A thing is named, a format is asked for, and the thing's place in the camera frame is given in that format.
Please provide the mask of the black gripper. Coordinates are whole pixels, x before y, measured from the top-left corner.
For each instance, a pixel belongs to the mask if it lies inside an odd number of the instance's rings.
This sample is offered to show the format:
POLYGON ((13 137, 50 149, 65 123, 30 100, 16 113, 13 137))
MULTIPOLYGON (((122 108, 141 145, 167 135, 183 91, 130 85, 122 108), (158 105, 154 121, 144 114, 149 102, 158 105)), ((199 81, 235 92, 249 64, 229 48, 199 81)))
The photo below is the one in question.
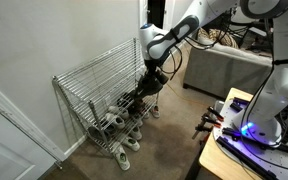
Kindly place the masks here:
POLYGON ((159 70, 159 63, 153 60, 146 60, 145 66, 147 68, 147 75, 155 77, 162 85, 165 85, 169 78, 159 70))

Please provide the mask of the round grey robot base plate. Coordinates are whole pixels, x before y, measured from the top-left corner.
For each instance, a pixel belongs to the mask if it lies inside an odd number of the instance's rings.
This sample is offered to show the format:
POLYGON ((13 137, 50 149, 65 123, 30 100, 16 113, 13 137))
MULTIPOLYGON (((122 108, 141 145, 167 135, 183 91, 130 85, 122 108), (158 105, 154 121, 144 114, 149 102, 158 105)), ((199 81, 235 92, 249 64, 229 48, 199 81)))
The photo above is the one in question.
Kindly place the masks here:
MULTIPOLYGON (((230 107, 232 103, 232 100, 227 102, 217 101, 214 105, 215 110, 224 117, 221 127, 216 127, 213 130, 215 141, 218 137, 226 138, 230 144, 250 157, 265 170, 273 172, 278 180, 288 180, 288 152, 282 146, 278 148, 266 147, 264 144, 254 141, 253 137, 257 135, 257 127, 252 122, 248 122, 241 128, 236 128, 233 118, 238 112, 230 107)), ((217 145, 227 156, 256 173, 219 143, 217 145)))

